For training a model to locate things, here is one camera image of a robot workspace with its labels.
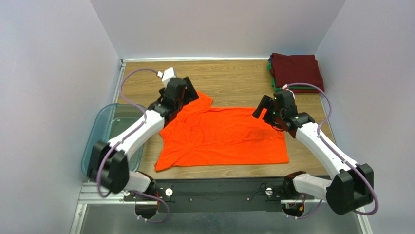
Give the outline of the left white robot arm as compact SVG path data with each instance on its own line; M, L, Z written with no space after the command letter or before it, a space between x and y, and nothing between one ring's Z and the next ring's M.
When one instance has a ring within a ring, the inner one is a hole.
M131 157L151 136L172 122L184 106L199 98L188 77L170 78L159 92L157 101L131 127L107 142L99 140L93 145L86 172L91 181L114 194L123 190L141 193L150 190L153 178L131 171Z

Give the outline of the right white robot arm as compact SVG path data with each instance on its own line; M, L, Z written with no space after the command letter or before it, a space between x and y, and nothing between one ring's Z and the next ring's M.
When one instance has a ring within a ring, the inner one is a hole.
M369 214L377 212L379 203L374 192L374 170L368 164L359 164L327 139L321 126L306 112L298 112L294 94L289 90L276 91L273 96L264 95L253 112L254 118L283 132L288 132L302 143L323 165L329 179L312 176L304 171L284 177L281 192L286 197L311 195L328 203L331 210L344 215L374 203Z

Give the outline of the orange t-shirt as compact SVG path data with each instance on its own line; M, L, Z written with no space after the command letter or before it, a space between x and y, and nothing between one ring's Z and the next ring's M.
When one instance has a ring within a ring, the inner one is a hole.
M163 149L155 171L290 162L285 134L254 118L255 108L213 107L213 98L198 96L159 132Z

